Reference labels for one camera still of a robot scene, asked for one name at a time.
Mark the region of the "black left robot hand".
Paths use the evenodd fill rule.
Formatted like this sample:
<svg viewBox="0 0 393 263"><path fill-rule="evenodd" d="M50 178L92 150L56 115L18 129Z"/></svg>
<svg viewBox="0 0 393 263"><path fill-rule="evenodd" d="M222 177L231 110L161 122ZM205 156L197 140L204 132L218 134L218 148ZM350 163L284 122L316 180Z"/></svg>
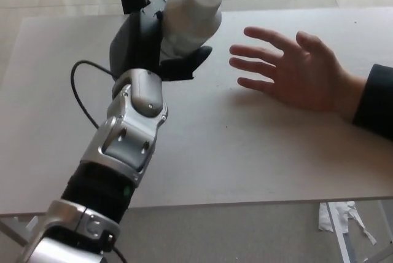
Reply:
<svg viewBox="0 0 393 263"><path fill-rule="evenodd" d="M210 56L212 47L203 45L179 56L162 48L162 21L165 0L150 0L141 10L129 14L113 38L109 49L110 72L114 80L130 69L146 69L163 81L192 80L193 73Z"/></svg>

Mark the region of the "bare person hand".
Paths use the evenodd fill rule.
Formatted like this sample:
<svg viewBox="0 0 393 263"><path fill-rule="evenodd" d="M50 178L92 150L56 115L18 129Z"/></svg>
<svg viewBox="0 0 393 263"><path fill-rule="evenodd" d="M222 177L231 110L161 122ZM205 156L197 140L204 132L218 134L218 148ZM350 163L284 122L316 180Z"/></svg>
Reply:
<svg viewBox="0 0 393 263"><path fill-rule="evenodd" d="M232 45L232 67L266 78L240 77L240 86L293 108L329 112L348 122L353 120L366 80L346 72L334 52L317 36L299 31L291 40L271 29L252 26L245 28L244 34L271 44L277 51Z"/></svg>

